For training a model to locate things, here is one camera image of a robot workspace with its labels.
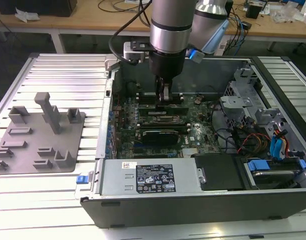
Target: computer case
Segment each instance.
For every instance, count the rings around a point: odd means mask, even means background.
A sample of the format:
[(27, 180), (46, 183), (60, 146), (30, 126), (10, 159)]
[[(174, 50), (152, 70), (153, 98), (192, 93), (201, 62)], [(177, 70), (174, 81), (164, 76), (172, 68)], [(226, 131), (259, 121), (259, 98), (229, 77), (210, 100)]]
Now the computer case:
[(1, 14), (14, 14), (15, 8), (28, 13), (69, 17), (74, 11), (77, 0), (0, 0)]

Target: aluminum extrusion table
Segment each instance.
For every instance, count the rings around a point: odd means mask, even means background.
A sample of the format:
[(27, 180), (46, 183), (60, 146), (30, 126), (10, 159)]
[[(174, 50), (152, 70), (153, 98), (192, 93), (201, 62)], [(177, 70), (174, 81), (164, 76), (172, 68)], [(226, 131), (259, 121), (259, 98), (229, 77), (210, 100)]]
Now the aluminum extrusion table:
[[(29, 58), (0, 103), (0, 138), (13, 105), (40, 111), (36, 92), (48, 91), (60, 112), (86, 113), (78, 162), (71, 173), (0, 176), (0, 239), (265, 239), (306, 240), (306, 210), (288, 219), (98, 229), (75, 199), (76, 176), (94, 169), (95, 148), (106, 83), (103, 54), (42, 54)], [(306, 120), (306, 78), (291, 62), (262, 62)]]

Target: white paper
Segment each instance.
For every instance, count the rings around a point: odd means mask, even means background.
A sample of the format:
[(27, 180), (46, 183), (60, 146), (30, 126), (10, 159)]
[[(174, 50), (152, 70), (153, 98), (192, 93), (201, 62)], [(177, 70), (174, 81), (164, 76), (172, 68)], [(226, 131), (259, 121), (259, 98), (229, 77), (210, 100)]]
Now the white paper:
[(22, 20), (25, 23), (27, 23), (28, 20), (30, 20), (30, 21), (40, 20), (37, 13), (21, 11), (21, 10), (18, 10), (17, 8), (15, 8), (15, 9), (16, 9), (16, 12), (17, 12), (17, 13), (15, 13), (15, 17), (17, 17), (18, 19)]

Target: blue cable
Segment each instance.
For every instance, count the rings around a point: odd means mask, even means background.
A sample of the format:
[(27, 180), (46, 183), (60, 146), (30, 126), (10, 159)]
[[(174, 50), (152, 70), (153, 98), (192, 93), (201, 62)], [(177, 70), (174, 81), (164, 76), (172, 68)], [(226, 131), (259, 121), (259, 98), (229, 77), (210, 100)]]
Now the blue cable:
[(235, 20), (235, 21), (238, 21), (239, 22), (239, 25), (240, 25), (240, 27), (241, 27), (241, 39), (240, 40), (238, 40), (238, 43), (239, 43), (239, 45), (237, 45), (237, 46), (235, 46), (235, 47), (238, 47), (237, 48), (237, 50), (236, 50), (236, 52), (234, 53), (234, 56), (237, 54), (237, 52), (239, 51), (239, 49), (241, 48), (241, 46), (242, 46), (242, 44), (243, 44), (243, 31), (244, 31), (244, 28), (243, 28), (243, 24), (242, 24), (242, 22), (240, 21), (240, 19), (237, 19), (237, 18), (234, 18), (234, 17), (229, 17), (230, 19), (232, 19), (232, 20)]
[(242, 37), (241, 37), (241, 42), (240, 42), (240, 44), (239, 44), (239, 46), (238, 46), (236, 52), (234, 53), (234, 56), (238, 53), (239, 49), (241, 48), (241, 46), (242, 46), (242, 44), (243, 44), (242, 39), (243, 39), (243, 31), (244, 31), (244, 28), (243, 28), (242, 22), (241, 22), (239, 19), (238, 19), (238, 21), (239, 21), (239, 24), (241, 25), (241, 36), (242, 36)]

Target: wooden desk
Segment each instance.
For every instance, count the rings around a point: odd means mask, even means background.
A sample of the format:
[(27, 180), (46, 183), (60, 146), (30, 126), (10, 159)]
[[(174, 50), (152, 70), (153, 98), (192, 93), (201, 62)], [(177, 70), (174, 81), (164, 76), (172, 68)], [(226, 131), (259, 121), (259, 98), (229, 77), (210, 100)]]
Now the wooden desk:
[[(110, 2), (117, 0), (106, 0), (101, 7), (114, 11)], [(306, 24), (300, 21), (293, 23), (274, 23), (270, 16), (261, 15), (257, 19), (245, 17), (242, 11), (244, 0), (235, 0), (235, 13), (242, 21), (252, 24), (247, 40), (275, 41), (275, 42), (306, 42)], [(65, 48), (62, 43), (61, 34), (88, 34), (88, 35), (112, 35), (123, 24), (130, 20), (134, 13), (117, 12), (110, 13), (100, 10), (97, 5), (99, 0), (78, 0), (78, 5), (71, 17), (41, 16), (40, 21), (30, 21), (24, 23), (13, 15), (0, 15), (1, 20), (14, 32), (48, 33), (51, 34), (56, 51), (64, 53)], [(134, 4), (120, 3), (120, 8), (131, 8)], [(151, 6), (147, 10), (151, 15)], [(0, 32), (6, 29), (0, 24)], [(227, 41), (236, 32), (236, 27), (230, 24), (223, 41)], [(139, 19), (135, 20), (121, 35), (127, 36), (149, 36), (149, 28), (144, 26)]]

